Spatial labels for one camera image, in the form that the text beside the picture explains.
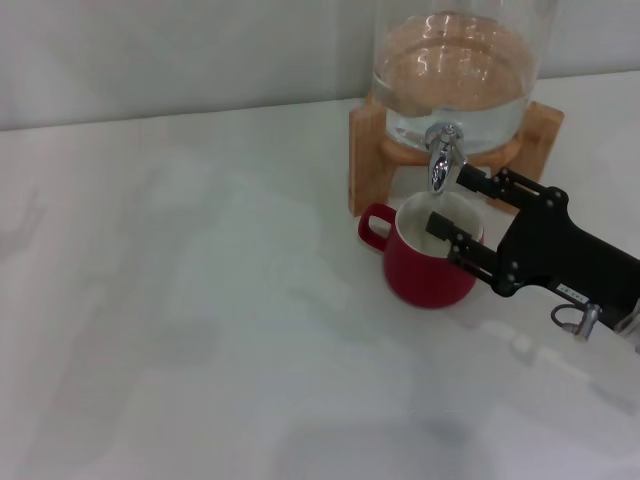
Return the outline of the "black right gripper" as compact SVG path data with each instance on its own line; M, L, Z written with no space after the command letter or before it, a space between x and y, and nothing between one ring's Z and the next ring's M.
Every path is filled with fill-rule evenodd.
M568 195L507 168L493 176L466 164L456 183L519 213L497 251L433 212L426 231L451 247L448 261L503 297L540 286L575 304L602 308L604 323L619 323L639 301L639 260L582 230L568 215Z

